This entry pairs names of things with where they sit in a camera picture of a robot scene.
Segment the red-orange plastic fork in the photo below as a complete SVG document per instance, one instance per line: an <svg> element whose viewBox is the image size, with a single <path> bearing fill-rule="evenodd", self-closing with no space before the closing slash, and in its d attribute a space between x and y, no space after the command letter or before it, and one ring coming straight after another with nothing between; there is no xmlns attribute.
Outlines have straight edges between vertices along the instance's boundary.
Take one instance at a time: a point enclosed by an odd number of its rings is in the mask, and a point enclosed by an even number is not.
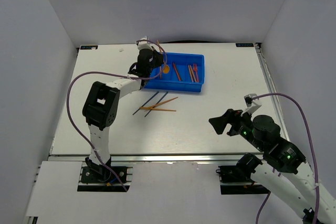
<svg viewBox="0 0 336 224"><path fill-rule="evenodd" d="M199 82L199 77L198 77L198 68L197 64L193 64L193 71L194 71L194 80L195 82Z"/></svg>

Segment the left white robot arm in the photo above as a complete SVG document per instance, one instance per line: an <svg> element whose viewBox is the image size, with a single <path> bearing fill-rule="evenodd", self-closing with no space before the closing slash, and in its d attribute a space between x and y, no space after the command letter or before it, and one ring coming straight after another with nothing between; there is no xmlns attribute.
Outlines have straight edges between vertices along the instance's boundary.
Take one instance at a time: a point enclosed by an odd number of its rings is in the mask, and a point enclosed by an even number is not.
<svg viewBox="0 0 336 224"><path fill-rule="evenodd" d="M82 114L88 124L93 145L86 164L98 181L104 182L111 175L109 128L116 119L119 100L144 88L152 71L163 64L163 55L154 48L140 49L137 62L130 67L130 78L109 83L96 81L92 84Z"/></svg>

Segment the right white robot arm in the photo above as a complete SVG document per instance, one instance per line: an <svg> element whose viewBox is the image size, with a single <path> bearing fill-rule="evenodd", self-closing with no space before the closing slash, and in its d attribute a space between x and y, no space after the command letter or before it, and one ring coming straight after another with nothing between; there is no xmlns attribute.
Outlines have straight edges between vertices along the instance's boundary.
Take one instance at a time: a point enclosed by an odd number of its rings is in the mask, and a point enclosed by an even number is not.
<svg viewBox="0 0 336 224"><path fill-rule="evenodd" d="M227 125L229 136L239 135L263 153L259 159L245 154L236 164L238 177L253 180L286 203L303 223L335 223L335 199L314 173L306 157L280 135L280 127L272 117L252 117L242 110L228 109L222 116L210 118L218 135Z"/></svg>

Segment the blue divided plastic tray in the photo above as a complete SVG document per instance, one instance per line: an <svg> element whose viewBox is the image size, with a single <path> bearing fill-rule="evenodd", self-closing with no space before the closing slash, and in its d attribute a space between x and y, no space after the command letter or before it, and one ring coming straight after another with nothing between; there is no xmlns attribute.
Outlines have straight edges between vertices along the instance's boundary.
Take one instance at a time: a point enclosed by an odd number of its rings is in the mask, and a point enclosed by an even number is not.
<svg viewBox="0 0 336 224"><path fill-rule="evenodd" d="M199 82L191 82L187 65L197 64ZM167 53L167 64L170 67L168 74L162 73L162 79L150 80L145 86L147 89L161 89L183 92L200 93L205 81L205 58L199 54Z"/></svg>

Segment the dark blue chopstick left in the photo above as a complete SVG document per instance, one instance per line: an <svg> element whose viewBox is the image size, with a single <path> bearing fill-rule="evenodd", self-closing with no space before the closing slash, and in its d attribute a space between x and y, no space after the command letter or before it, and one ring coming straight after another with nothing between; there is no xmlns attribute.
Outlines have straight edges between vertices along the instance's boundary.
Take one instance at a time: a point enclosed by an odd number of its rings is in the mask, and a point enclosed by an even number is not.
<svg viewBox="0 0 336 224"><path fill-rule="evenodd" d="M147 101L145 101L140 107L143 107L145 105L147 105L155 96L157 96L159 94L159 92L157 91L154 95L152 95ZM140 111L140 107L132 114L135 115L137 112Z"/></svg>

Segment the orange chopstick upper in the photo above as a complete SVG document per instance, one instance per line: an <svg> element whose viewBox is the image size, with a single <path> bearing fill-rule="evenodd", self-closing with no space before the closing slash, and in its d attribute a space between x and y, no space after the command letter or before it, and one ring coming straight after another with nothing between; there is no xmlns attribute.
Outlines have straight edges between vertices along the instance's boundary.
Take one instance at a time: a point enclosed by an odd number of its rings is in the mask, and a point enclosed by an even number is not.
<svg viewBox="0 0 336 224"><path fill-rule="evenodd" d="M166 101L163 101L163 102L161 102L159 105L157 105L156 108L158 108L159 106L164 105L164 104L166 104L166 103L169 103L169 102L171 102L171 101L174 101L174 100L176 100L176 99L177 99L177 97L174 97L174 98L168 99L168 100L166 100Z"/></svg>

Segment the orange chopstick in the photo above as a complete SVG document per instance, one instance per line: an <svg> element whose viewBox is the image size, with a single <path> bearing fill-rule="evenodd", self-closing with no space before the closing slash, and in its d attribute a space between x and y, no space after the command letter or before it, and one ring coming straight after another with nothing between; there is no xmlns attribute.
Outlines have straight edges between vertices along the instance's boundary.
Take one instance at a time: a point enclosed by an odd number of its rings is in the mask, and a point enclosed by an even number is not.
<svg viewBox="0 0 336 224"><path fill-rule="evenodd" d="M171 101L174 101L174 100L176 100L176 99L177 99L177 97L174 97L174 98L168 99L168 100L166 100L166 101L163 101L163 102L161 102L159 105L157 105L156 108L158 108L159 106L164 105L164 104L166 104L166 103L169 103L169 102L171 102Z"/></svg>
<svg viewBox="0 0 336 224"><path fill-rule="evenodd" d="M153 108L153 107L140 107L140 110L146 110L146 111L165 111L165 112L176 112L176 110L170 110L170 109L160 109L160 108Z"/></svg>

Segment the orange chopstick lower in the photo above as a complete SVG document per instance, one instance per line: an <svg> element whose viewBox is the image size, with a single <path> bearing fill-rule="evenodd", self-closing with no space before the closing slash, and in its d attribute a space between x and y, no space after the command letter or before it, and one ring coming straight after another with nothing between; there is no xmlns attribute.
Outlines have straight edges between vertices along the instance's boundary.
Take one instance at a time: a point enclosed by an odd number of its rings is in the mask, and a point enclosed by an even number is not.
<svg viewBox="0 0 336 224"><path fill-rule="evenodd" d="M160 109L160 108L153 108L153 107L140 107L140 110L146 110L146 111L165 111L165 112L176 112L176 110L170 110L170 109Z"/></svg>

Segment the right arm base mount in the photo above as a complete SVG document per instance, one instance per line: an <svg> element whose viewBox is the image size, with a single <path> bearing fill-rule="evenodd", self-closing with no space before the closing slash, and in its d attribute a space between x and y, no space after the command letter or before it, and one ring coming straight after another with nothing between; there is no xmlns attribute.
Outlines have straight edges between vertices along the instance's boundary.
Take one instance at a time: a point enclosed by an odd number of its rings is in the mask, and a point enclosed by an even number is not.
<svg viewBox="0 0 336 224"><path fill-rule="evenodd" d="M222 195L263 195L269 193L269 190L264 186L242 175L236 166L219 166L216 173L219 176Z"/></svg>

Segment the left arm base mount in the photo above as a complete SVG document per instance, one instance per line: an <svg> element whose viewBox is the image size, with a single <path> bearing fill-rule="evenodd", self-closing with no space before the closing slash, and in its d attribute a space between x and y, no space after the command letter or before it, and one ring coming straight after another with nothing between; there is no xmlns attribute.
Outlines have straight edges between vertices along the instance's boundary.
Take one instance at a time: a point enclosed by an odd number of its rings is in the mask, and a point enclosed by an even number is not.
<svg viewBox="0 0 336 224"><path fill-rule="evenodd" d="M113 166L115 176L110 171L106 175L91 170L87 165L82 165L77 191L96 193L125 193L131 185L133 167Z"/></svg>

